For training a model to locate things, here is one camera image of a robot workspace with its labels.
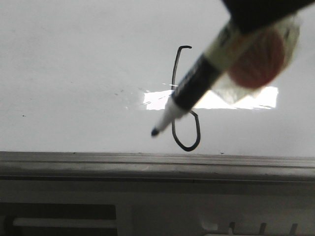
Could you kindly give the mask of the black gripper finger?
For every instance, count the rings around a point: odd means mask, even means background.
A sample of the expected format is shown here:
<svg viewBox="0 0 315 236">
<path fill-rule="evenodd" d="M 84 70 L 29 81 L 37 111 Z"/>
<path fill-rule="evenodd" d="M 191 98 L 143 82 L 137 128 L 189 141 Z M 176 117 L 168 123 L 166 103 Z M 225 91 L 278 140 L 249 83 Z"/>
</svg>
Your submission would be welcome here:
<svg viewBox="0 0 315 236">
<path fill-rule="evenodd" d="M 232 22 L 242 34 L 267 27 L 299 10 L 314 0 L 223 0 Z"/>
</svg>

